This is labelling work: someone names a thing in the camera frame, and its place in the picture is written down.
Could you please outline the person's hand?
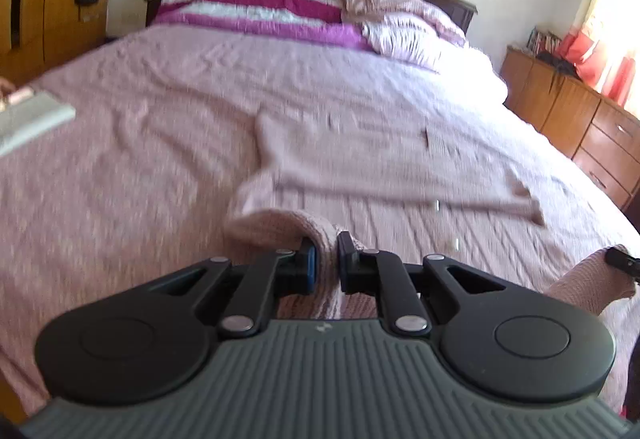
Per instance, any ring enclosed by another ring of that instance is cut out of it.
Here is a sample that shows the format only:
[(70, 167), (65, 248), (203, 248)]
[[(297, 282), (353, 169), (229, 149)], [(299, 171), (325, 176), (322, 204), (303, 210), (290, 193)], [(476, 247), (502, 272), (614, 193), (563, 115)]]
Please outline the person's hand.
[(13, 83), (4, 77), (0, 77), (0, 111), (5, 111), (8, 107), (11, 107), (14, 100), (13, 94), (16, 92), (16, 87)]

